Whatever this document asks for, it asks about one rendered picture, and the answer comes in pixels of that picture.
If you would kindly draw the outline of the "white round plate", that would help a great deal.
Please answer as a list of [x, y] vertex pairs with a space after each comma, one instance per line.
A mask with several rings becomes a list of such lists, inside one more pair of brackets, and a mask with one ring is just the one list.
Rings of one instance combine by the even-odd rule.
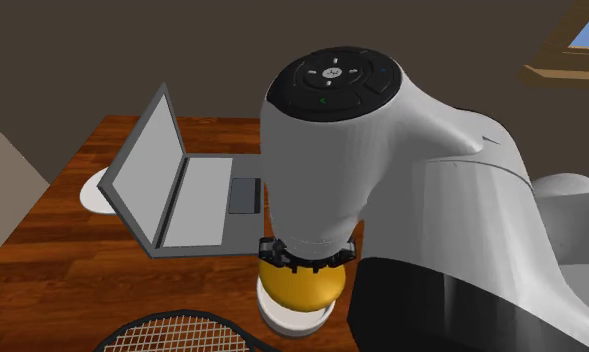
[[106, 171], [107, 168], [99, 170], [84, 183], [80, 190], [79, 200], [81, 205], [92, 213], [115, 215], [115, 210], [98, 189], [98, 184]]

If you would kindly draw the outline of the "wooden framed window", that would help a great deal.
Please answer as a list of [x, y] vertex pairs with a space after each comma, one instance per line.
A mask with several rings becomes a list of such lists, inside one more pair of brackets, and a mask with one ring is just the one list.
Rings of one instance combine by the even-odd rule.
[[573, 0], [517, 79], [530, 87], [589, 90], [589, 46], [573, 40], [589, 23], [589, 0]]

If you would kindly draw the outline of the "yellow round fruit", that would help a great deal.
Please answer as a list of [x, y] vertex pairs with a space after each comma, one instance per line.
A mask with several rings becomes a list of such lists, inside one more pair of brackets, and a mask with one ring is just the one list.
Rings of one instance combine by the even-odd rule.
[[299, 312], [317, 311], [331, 305], [346, 284], [344, 266], [325, 267], [317, 273], [312, 268], [278, 268], [265, 261], [259, 264], [259, 278], [267, 294], [281, 306]]

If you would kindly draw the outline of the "white round dish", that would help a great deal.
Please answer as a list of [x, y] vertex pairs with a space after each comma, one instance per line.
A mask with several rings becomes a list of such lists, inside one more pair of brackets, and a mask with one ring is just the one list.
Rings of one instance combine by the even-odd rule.
[[270, 297], [260, 278], [257, 278], [256, 293], [258, 311], [264, 323], [280, 336], [287, 338], [304, 338], [314, 334], [325, 324], [335, 307], [333, 301], [316, 311], [290, 310]]

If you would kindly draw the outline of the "black tennis racket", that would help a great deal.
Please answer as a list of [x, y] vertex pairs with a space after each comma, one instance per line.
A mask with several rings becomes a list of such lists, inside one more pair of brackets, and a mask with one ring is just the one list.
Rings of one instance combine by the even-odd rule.
[[210, 312], [175, 310], [127, 323], [93, 352], [281, 352]]

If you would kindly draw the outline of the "wooden desk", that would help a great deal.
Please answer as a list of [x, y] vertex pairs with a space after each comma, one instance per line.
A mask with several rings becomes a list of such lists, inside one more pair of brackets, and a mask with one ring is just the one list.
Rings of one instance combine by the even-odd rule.
[[0, 352], [93, 352], [122, 325], [178, 309], [235, 322], [282, 352], [358, 352], [343, 294], [324, 326], [297, 340], [262, 321], [254, 256], [151, 259], [115, 216], [80, 203], [135, 125], [105, 117], [0, 248]]

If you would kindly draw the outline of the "grey open laptop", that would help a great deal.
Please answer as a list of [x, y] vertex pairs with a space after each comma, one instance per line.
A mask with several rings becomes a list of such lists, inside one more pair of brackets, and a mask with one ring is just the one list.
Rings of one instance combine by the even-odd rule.
[[165, 85], [98, 189], [150, 258], [258, 253], [264, 235], [260, 155], [187, 152]]

